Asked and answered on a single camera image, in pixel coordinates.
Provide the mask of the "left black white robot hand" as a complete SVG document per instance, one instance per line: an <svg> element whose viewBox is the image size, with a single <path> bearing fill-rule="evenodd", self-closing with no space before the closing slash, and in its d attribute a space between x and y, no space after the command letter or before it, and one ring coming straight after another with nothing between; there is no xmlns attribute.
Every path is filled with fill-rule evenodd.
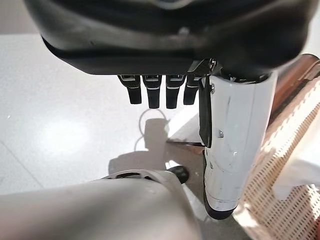
<svg viewBox="0 0 320 240"><path fill-rule="evenodd" d="M27 0L48 50L91 75L116 75L132 104L199 98L203 198L236 209L272 110L275 69L303 49L316 0Z"/></svg>

